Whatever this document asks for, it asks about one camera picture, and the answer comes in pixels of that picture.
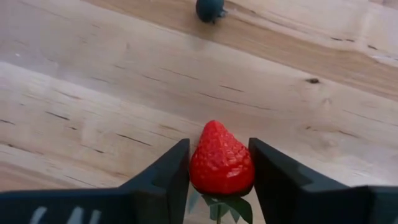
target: strawberry stem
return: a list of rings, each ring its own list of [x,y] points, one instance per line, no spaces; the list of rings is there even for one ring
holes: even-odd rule
[[[221,204],[217,205],[217,224],[221,224]]]

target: red strawberry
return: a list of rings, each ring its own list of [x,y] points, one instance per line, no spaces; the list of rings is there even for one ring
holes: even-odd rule
[[[203,194],[246,194],[254,181],[250,152],[220,122],[210,121],[192,156],[190,178]]]

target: white marking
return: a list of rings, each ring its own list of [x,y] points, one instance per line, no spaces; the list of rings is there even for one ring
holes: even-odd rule
[[[76,207],[75,209],[73,209],[67,224],[83,224],[83,213],[84,209],[80,207]]]
[[[91,213],[91,219],[88,224],[98,224],[100,222],[100,218],[101,218],[101,211],[94,210]]]
[[[33,212],[32,218],[29,221],[29,224],[39,224],[40,219],[42,219],[46,211],[46,207],[36,208],[36,210]]]

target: wooden table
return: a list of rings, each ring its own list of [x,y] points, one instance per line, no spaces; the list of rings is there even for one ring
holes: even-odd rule
[[[398,184],[396,1],[233,0],[215,26],[194,5],[0,1],[0,190],[118,186],[211,119],[342,183]]]

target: crack in wood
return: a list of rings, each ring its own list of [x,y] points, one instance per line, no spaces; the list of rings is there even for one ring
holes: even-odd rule
[[[369,47],[370,49],[377,50],[377,48],[376,48],[376,47],[374,47],[374,46],[372,46],[372,45],[368,45],[368,47]]]
[[[169,129],[169,130],[172,130],[172,131],[178,131],[178,132],[180,132],[180,133],[183,133],[182,131],[180,131],[180,130],[178,130],[178,129],[176,129],[176,128],[173,128],[173,127],[170,127],[170,126],[167,126],[167,125],[164,125],[164,124],[160,124],[159,127],[164,128],[164,129]]]
[[[89,186],[98,188],[98,187],[95,186],[95,185],[89,184],[89,183],[87,183],[87,182],[84,182],[84,181],[82,181],[82,180],[79,180],[79,179],[76,179],[76,178],[73,178],[73,177],[70,177],[70,176],[68,176],[68,175],[63,175],[63,176],[64,176],[64,177],[68,177],[68,178],[70,178],[70,179],[72,179],[72,180],[79,181],[79,182],[81,182],[81,183],[87,184],[87,185],[89,185]]]
[[[51,113],[51,112],[48,112],[48,111],[45,111],[45,112],[48,113],[48,114],[51,114],[52,116],[56,116],[56,117],[58,117],[58,118],[61,118],[61,119],[66,120],[66,121],[70,121],[69,118],[66,118],[66,117],[64,117],[64,116],[57,115],[57,114],[55,114],[55,113]]]
[[[149,132],[152,133],[152,134],[156,134],[156,135],[158,135],[158,136],[162,136],[162,137],[165,137],[165,138],[168,138],[168,139],[171,139],[171,140],[174,140],[174,141],[175,141],[175,139],[170,138],[170,137],[168,137],[168,136],[166,136],[166,135],[164,135],[164,134],[159,134],[159,133],[156,133],[156,132],[153,132],[153,131],[149,131]]]
[[[343,41],[343,39],[340,38],[335,38],[335,37],[330,37],[332,40],[337,40],[337,41]]]
[[[174,74],[176,74],[176,75],[181,75],[181,76],[183,76],[183,77],[191,78],[191,79],[194,79],[194,80],[199,80],[198,78],[195,78],[195,77],[192,77],[192,76],[189,76],[189,75],[184,75],[184,74],[181,74],[181,73],[179,73],[179,72],[175,72],[175,71],[170,70],[170,69],[167,69],[167,68],[160,68],[160,69],[165,70],[165,71],[168,71],[168,72],[171,72],[171,73],[174,73]]]
[[[5,119],[0,119],[0,121],[3,122],[3,123],[16,125],[15,123],[13,123],[13,122],[11,122],[11,121],[6,121]]]
[[[121,70],[125,70],[126,69],[125,67],[120,66],[120,65],[113,65],[113,66],[116,67],[116,68],[120,68]]]
[[[98,25],[96,25],[96,24],[91,24],[93,27],[95,27],[95,28],[101,28],[100,26],[98,26]]]
[[[92,78],[92,79],[94,79],[94,80],[97,80],[97,81],[109,83],[108,81],[103,80],[103,79],[101,79],[101,78],[96,78],[96,77],[90,77],[90,78]]]
[[[150,80],[154,80],[154,81],[158,81],[158,82],[164,82],[164,81],[162,81],[162,80],[158,80],[158,79],[156,79],[156,78],[152,78],[152,77],[148,77],[148,76],[146,76],[146,75],[142,75],[144,78],[148,78],[148,79],[150,79]]]
[[[70,94],[68,94],[68,93],[64,93],[64,92],[61,92],[61,91],[58,91],[58,90],[55,90],[57,93],[61,93],[62,95],[64,95],[64,96],[67,96],[67,97],[69,97],[69,98],[72,98],[72,99],[75,99],[75,100],[81,100],[81,98],[80,97],[78,97],[78,96],[73,96],[73,95],[70,95]]]
[[[98,152],[98,153],[105,153],[105,152],[100,151],[100,150],[98,150],[98,149],[92,149],[92,150],[94,150],[94,151],[96,151],[96,152]]]
[[[229,89],[229,90],[234,90],[234,91],[238,91],[238,92],[244,93],[244,91],[243,91],[243,90],[239,90],[239,89],[232,88],[232,87],[229,87],[229,86],[223,86],[223,85],[220,85],[220,87],[223,87],[223,88],[227,88],[227,89]]]
[[[146,146],[152,146],[151,144],[148,144],[148,143],[146,143],[146,142],[143,142],[143,141],[140,141],[140,140],[137,140],[137,139],[133,139],[133,138],[131,138],[131,137],[129,137],[129,136],[125,136],[125,135],[123,135],[123,134],[117,134],[117,135],[120,136],[120,137],[122,137],[122,138],[130,139],[130,140],[132,140],[132,141],[135,141],[135,142],[144,144],[144,145],[146,145]]]
[[[24,152],[29,152],[29,153],[44,155],[44,153],[35,152],[35,151],[30,151],[30,150],[28,150],[28,149],[24,149],[24,148],[21,148],[21,147],[17,147],[17,146],[15,146],[15,145],[13,145],[13,144],[10,144],[10,143],[5,143],[5,142],[0,142],[0,143],[1,143],[1,144],[6,144],[8,147],[11,147],[11,148],[14,148],[14,149],[18,149],[18,150],[21,150],[21,151],[24,151]]]
[[[211,95],[208,95],[206,93],[200,93],[200,92],[198,92],[198,93],[203,95],[203,96],[207,96],[207,97],[210,97],[210,98],[213,98],[213,99],[222,100],[222,101],[226,101],[226,102],[230,102],[230,103],[235,103],[237,105],[244,105],[244,106],[249,106],[249,107],[253,107],[253,108],[257,108],[257,109],[261,109],[261,110],[273,111],[270,108],[263,108],[263,107],[256,106],[256,105],[250,105],[250,104],[247,104],[247,103],[241,103],[241,102],[238,102],[238,101],[228,100],[228,99],[220,98],[220,97],[217,97],[217,96],[211,96]]]
[[[354,137],[354,138],[359,138],[359,137],[356,136],[355,134],[350,134],[350,133],[347,133],[347,132],[342,131],[342,130],[338,130],[337,132],[339,132],[339,133],[341,133],[341,134],[345,134],[345,135],[351,136],[351,137]]]
[[[398,124],[392,124],[392,123],[388,123],[388,122],[385,122],[385,121],[381,121],[379,119],[369,118],[367,116],[363,116],[363,115],[360,115],[360,114],[357,114],[357,113],[354,113],[354,112],[351,112],[351,111],[348,111],[348,110],[343,110],[343,111],[347,112],[347,113],[350,113],[350,114],[353,114],[353,115],[356,115],[356,116],[359,116],[361,118],[369,119],[371,121],[377,121],[377,122],[380,122],[380,123],[383,123],[383,124],[390,124],[392,126],[398,127]]]

